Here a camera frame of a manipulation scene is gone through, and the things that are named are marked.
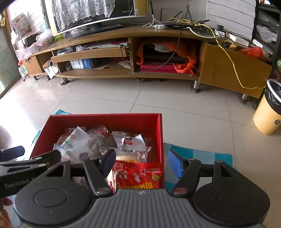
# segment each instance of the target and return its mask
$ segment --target trash can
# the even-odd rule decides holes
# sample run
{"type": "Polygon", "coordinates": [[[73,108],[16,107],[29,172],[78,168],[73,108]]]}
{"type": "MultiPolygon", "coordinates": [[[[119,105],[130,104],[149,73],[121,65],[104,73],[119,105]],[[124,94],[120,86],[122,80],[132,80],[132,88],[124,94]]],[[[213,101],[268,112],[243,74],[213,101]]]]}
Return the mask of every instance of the trash can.
{"type": "Polygon", "coordinates": [[[254,114],[256,127],[266,135],[271,135],[281,120],[281,83],[268,79],[262,100],[254,114]]]}

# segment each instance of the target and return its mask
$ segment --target orange plastic bag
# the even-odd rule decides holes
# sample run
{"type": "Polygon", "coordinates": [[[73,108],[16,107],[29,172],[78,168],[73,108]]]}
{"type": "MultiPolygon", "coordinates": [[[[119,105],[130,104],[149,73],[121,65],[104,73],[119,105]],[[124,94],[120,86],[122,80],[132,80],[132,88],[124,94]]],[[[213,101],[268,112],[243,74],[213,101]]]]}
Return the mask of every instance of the orange plastic bag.
{"type": "MultiPolygon", "coordinates": [[[[145,44],[162,44],[170,48],[171,51],[175,51],[177,45],[178,45],[178,39],[177,38],[159,38],[159,37],[153,37],[153,38],[147,38],[145,39],[139,46],[139,50],[137,52],[137,55],[140,57],[140,59],[137,60],[137,64],[141,65],[144,63],[143,60],[143,46],[145,44]]],[[[192,76],[195,76],[193,73],[193,67],[196,64],[196,41],[193,39],[186,39],[185,41],[180,41],[178,45],[178,49],[176,53],[183,57],[188,58],[188,63],[185,64],[178,64],[178,63],[172,63],[175,67],[176,71],[178,73],[186,73],[189,72],[192,76]]]]}
{"type": "Polygon", "coordinates": [[[260,47],[250,47],[250,48],[245,48],[240,51],[238,51],[242,54],[248,55],[250,57],[253,57],[255,59],[260,59],[263,57],[263,52],[260,47]]]}

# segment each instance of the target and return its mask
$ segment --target white lace curtain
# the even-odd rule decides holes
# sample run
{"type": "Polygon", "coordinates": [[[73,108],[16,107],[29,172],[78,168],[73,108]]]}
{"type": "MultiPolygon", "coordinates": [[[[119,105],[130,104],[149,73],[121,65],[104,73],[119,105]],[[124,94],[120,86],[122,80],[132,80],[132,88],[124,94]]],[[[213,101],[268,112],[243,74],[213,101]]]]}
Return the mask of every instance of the white lace curtain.
{"type": "Polygon", "coordinates": [[[61,31],[72,22],[86,17],[110,17],[115,0],[52,0],[54,16],[61,31]]]}

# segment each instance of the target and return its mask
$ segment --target red box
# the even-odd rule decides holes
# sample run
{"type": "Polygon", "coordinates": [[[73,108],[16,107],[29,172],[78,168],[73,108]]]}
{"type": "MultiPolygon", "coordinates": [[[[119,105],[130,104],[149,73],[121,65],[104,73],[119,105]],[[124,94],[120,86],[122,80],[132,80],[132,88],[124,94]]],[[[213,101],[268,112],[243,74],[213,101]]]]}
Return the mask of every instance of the red box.
{"type": "MultiPolygon", "coordinates": [[[[37,139],[31,157],[51,151],[66,128],[80,126],[89,130],[99,124],[104,125],[108,131],[130,131],[151,138],[148,162],[164,164],[162,115],[159,113],[51,115],[37,139]]],[[[164,174],[160,186],[164,188],[164,174]]]]}

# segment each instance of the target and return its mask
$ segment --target monitor stand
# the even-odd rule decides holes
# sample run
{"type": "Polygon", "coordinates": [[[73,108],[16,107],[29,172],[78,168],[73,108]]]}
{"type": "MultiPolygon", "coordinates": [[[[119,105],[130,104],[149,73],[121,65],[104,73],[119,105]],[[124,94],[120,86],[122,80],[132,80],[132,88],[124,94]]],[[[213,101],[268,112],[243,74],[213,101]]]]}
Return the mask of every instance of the monitor stand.
{"type": "Polygon", "coordinates": [[[121,25],[102,26],[101,22],[98,22],[98,23],[88,25],[87,30],[70,35],[68,38],[75,39],[75,38],[84,37],[84,36],[92,35],[95,33],[101,33],[101,32],[105,32],[105,31],[109,31],[109,30],[114,30],[114,29],[118,29],[118,28],[122,28],[122,27],[123,26],[121,26],[121,25]]]}

